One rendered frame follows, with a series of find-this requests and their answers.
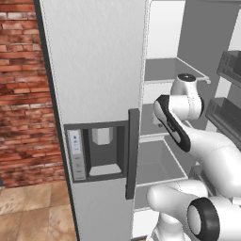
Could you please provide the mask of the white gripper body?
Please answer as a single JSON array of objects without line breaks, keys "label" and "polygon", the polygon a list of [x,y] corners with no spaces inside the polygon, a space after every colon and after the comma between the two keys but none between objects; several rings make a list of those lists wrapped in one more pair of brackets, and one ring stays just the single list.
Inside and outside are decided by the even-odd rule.
[{"label": "white gripper body", "polygon": [[163,127],[162,122],[155,116],[154,111],[153,111],[153,124],[157,125],[158,127]]}]

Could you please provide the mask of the grey fridge cabinet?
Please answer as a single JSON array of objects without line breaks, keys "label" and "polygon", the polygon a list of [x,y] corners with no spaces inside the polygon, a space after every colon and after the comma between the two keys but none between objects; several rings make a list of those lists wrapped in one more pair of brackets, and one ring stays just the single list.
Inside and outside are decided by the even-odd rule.
[{"label": "grey fridge cabinet", "polygon": [[[209,77],[209,81],[197,80],[197,91],[204,100],[204,110],[196,120],[185,120],[184,125],[207,131],[207,106],[216,95],[219,76],[217,67],[224,50],[227,50],[233,33],[241,0],[146,0],[145,37],[143,45],[143,82],[140,91],[139,145],[144,142],[163,140],[174,154],[187,176],[183,180],[199,180],[208,195],[217,195],[200,163],[177,146],[168,130],[153,124],[153,104],[161,95],[169,95],[173,81],[146,84],[147,59],[178,57]],[[131,241],[147,241],[159,213],[147,202],[148,189],[153,185],[137,185],[134,195],[134,211]]]}]

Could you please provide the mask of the glass fridge shelf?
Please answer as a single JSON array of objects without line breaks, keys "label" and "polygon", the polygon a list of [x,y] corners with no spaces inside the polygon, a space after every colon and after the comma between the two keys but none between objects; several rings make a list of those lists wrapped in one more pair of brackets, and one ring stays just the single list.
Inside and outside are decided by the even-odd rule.
[{"label": "glass fridge shelf", "polygon": [[179,73],[190,73],[198,81],[209,81],[209,77],[178,57],[147,59],[145,65],[146,84],[173,81]]},{"label": "glass fridge shelf", "polygon": [[186,178],[185,171],[163,140],[139,145],[138,186]]}]

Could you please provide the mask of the dark grey door bin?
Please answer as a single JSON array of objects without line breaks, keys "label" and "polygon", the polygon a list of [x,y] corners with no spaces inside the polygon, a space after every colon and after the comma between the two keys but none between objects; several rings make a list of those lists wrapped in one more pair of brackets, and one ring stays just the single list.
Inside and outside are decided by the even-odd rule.
[{"label": "dark grey door bin", "polygon": [[217,74],[241,88],[241,51],[224,51]]},{"label": "dark grey door bin", "polygon": [[241,108],[224,97],[214,98],[210,100],[205,116],[241,151]]}]

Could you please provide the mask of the grey fridge door with dispenser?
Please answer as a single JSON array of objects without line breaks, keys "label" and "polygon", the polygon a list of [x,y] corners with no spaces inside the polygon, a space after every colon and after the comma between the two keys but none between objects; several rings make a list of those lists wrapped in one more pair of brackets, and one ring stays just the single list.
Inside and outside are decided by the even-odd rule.
[{"label": "grey fridge door with dispenser", "polygon": [[146,0],[35,0],[77,241],[131,241],[128,110],[140,108]]}]

